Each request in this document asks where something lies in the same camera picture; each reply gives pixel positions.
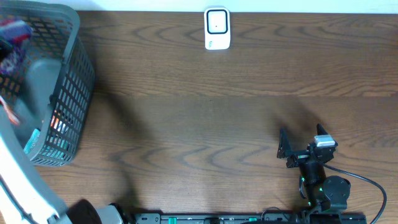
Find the red purple pad package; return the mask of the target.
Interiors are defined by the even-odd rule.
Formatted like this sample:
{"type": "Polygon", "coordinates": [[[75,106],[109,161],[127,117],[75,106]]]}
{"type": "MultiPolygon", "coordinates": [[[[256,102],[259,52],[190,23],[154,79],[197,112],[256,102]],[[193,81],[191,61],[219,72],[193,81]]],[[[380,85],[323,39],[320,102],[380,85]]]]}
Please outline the red purple pad package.
{"type": "Polygon", "coordinates": [[[20,69],[34,30],[20,19],[1,21],[1,74],[10,76],[20,69]]]}

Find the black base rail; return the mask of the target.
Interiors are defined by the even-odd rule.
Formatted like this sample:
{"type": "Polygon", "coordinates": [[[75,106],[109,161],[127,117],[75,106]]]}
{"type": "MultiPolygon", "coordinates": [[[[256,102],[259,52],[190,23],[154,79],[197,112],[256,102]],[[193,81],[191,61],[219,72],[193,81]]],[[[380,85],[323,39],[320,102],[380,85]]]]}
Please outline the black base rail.
{"type": "Polygon", "coordinates": [[[366,224],[364,215],[332,215],[312,214],[308,218],[300,217],[291,213],[280,213],[272,211],[261,214],[159,214],[159,213],[136,213],[133,215],[136,224],[366,224]]]}

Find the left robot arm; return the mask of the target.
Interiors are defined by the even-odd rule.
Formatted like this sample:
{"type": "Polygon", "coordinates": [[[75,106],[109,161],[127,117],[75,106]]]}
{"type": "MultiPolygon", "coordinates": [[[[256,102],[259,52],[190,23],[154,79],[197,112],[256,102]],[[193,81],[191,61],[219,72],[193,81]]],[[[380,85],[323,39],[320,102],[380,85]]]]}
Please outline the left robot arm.
{"type": "Polygon", "coordinates": [[[24,154],[1,111],[1,215],[5,223],[124,223],[114,205],[87,200],[71,207],[55,194],[24,154]]]}

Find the teal snack wrapper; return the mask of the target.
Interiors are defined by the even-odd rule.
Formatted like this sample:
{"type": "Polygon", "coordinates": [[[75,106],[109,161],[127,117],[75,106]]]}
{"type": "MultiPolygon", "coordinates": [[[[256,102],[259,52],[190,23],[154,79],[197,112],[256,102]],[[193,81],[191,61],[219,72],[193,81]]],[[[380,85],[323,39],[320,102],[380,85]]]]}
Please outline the teal snack wrapper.
{"type": "Polygon", "coordinates": [[[29,140],[27,141],[26,145],[24,146],[24,153],[29,154],[35,145],[37,144],[40,137],[40,130],[34,129],[29,140]]]}

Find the grey plastic mesh basket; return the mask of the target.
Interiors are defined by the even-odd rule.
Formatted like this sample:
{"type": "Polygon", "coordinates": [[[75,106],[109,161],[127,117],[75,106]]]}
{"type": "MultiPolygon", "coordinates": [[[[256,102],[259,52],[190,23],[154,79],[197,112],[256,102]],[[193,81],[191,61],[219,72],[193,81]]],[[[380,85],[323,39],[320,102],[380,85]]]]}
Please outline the grey plastic mesh basket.
{"type": "Polygon", "coordinates": [[[90,105],[95,71],[80,41],[80,18],[71,7],[33,1],[1,2],[1,20],[20,19],[34,33],[20,69],[1,75],[1,96],[16,113],[21,145],[40,137],[26,154],[37,166],[64,166],[75,158],[90,105]]]}

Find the orange brown snack bag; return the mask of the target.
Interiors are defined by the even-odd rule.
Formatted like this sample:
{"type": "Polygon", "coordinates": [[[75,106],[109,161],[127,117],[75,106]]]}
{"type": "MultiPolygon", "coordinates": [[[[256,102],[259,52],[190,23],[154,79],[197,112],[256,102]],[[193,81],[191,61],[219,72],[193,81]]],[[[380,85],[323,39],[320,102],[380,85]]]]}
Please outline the orange brown snack bag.
{"type": "Polygon", "coordinates": [[[1,96],[1,104],[3,105],[3,108],[7,114],[9,121],[12,124],[19,125],[20,121],[19,121],[18,117],[16,116],[16,114],[13,112],[11,107],[7,104],[7,102],[5,101],[5,99],[2,96],[1,96]]]}

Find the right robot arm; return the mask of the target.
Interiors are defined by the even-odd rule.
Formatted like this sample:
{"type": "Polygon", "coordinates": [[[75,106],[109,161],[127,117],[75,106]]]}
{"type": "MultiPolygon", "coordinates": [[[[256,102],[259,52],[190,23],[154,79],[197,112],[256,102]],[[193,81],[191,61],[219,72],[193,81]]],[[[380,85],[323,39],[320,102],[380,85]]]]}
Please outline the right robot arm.
{"type": "Polygon", "coordinates": [[[341,213],[347,209],[351,184],[337,176],[327,176],[325,164],[334,158],[338,143],[322,125],[304,150],[292,149],[287,133],[281,129],[277,158],[286,160],[286,167],[299,168],[299,192],[308,200],[309,208],[297,215],[302,223],[341,223],[341,213]]]}

